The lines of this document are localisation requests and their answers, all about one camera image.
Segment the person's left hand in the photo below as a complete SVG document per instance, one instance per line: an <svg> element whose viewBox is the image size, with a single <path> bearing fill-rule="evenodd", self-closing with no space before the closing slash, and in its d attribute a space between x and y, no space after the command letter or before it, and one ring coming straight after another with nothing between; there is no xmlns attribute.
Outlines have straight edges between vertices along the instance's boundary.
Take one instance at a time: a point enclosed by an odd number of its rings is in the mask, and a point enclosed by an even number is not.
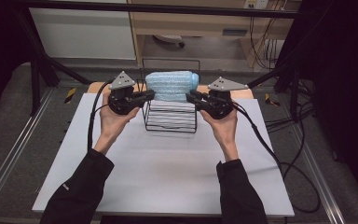
<svg viewBox="0 0 358 224"><path fill-rule="evenodd" d="M103 105L108 104L108 97L109 92L103 94ZM123 132L126 124L135 118L139 109L139 107L135 107L128 115L118 115L108 105L101 108L101 135L94 149L106 155L109 148L116 142L121 132Z"/></svg>

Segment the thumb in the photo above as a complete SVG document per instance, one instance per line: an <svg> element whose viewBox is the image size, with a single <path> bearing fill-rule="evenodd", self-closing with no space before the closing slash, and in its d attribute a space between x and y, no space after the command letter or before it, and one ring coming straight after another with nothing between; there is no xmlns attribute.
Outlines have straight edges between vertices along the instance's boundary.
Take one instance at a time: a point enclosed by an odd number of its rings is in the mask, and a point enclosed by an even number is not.
<svg viewBox="0 0 358 224"><path fill-rule="evenodd" d="M211 115L209 115L208 112L206 112L205 110L200 110L200 114L202 115L204 120L207 121L208 123L210 123L210 121L213 119Z"/></svg>
<svg viewBox="0 0 358 224"><path fill-rule="evenodd" d="M133 119L136 117L136 114L138 114L139 109L140 109L139 107L133 108L133 110L128 115L130 117L130 119Z"/></svg>

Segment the black controller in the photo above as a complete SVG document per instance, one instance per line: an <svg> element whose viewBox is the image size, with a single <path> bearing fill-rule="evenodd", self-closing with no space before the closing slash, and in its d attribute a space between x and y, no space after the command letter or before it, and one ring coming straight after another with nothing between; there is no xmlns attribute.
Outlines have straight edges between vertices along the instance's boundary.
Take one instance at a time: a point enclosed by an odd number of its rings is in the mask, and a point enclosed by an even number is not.
<svg viewBox="0 0 358 224"><path fill-rule="evenodd" d="M190 91L186 93L186 100L194 104L198 111L205 110L214 119L225 118L233 110L229 91L209 91L209 94Z"/></svg>
<svg viewBox="0 0 358 224"><path fill-rule="evenodd" d="M119 115L128 115L135 107L144 107L146 101L155 97L152 90L133 92L133 87L125 87L111 90L109 95L109 107Z"/></svg>

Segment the white panel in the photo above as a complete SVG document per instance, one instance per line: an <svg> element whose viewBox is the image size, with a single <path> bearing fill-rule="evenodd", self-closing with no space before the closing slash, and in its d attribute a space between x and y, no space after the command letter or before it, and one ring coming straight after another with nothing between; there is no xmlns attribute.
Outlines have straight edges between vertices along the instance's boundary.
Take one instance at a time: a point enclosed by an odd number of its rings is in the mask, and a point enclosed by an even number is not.
<svg viewBox="0 0 358 224"><path fill-rule="evenodd" d="M42 189L34 211L43 211L56 188L71 176L86 154L88 117L96 94L85 94ZM236 99L271 147L257 100ZM224 160L212 129L198 113L196 133L148 132L140 111L106 155L115 169L106 180L97 212L153 216L216 216L220 189L215 166ZM95 118L93 139L100 134ZM251 125L239 114L236 135L249 180L263 201L266 214L293 216L275 160L262 147Z"/></svg>
<svg viewBox="0 0 358 224"><path fill-rule="evenodd" d="M125 0L93 2L126 3ZM43 46L51 57L135 59L127 12L30 9Z"/></svg>

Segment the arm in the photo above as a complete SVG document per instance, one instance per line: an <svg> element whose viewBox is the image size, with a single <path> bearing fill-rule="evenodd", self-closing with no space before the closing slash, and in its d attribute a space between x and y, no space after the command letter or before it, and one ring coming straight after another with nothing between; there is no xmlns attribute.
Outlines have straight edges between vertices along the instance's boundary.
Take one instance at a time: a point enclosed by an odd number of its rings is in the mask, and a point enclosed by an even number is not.
<svg viewBox="0 0 358 224"><path fill-rule="evenodd" d="M237 110L223 119L213 119L205 111L200 111L213 130L213 135L225 155L226 162L217 164L220 183L220 205L223 223L268 223L263 203L249 182L239 159L235 132Z"/></svg>
<svg viewBox="0 0 358 224"><path fill-rule="evenodd" d="M103 105L107 104L107 97L107 93L103 95ZM101 109L101 135L94 149L88 151L74 174L50 198L41 224L90 224L103 197L104 182L114 167L105 155L138 111L134 108L129 115L120 116L109 106Z"/></svg>

